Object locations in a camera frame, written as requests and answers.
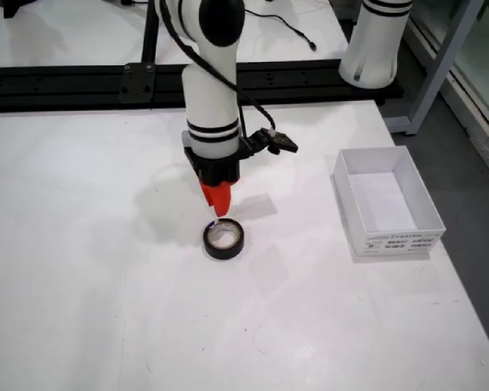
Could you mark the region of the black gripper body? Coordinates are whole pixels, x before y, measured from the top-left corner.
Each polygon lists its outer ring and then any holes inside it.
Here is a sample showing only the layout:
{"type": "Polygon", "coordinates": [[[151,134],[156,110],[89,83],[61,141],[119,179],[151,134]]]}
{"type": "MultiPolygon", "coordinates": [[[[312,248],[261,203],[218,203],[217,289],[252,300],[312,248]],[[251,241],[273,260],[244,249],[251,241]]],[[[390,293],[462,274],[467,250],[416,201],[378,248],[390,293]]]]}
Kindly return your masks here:
{"type": "Polygon", "coordinates": [[[238,137],[239,147],[236,152],[221,158],[198,156],[192,149],[191,137],[185,130],[182,133],[184,153],[202,184],[216,187],[223,182],[235,183],[240,179],[240,161],[255,154],[250,138],[238,137]]]}

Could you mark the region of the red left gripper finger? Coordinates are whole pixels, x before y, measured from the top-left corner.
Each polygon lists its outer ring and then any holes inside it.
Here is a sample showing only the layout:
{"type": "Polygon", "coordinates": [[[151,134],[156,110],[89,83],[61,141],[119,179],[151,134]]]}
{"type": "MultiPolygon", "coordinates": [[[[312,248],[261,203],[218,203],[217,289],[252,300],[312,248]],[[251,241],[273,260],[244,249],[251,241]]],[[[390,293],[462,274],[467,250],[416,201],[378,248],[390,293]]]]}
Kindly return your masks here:
{"type": "Polygon", "coordinates": [[[215,200],[216,200],[217,187],[212,187],[212,186],[206,185],[206,184],[201,182],[200,188],[203,192],[203,195],[206,199],[208,206],[214,207],[215,206],[215,200]]]}

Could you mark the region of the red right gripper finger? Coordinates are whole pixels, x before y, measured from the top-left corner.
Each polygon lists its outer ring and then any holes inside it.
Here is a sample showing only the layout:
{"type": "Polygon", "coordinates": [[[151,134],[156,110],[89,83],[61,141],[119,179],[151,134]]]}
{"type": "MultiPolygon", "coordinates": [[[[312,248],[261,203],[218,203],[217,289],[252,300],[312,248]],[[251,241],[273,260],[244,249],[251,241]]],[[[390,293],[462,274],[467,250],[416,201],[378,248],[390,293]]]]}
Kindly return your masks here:
{"type": "Polygon", "coordinates": [[[231,184],[223,182],[215,188],[215,213],[218,217],[227,215],[231,204],[231,184]]]}

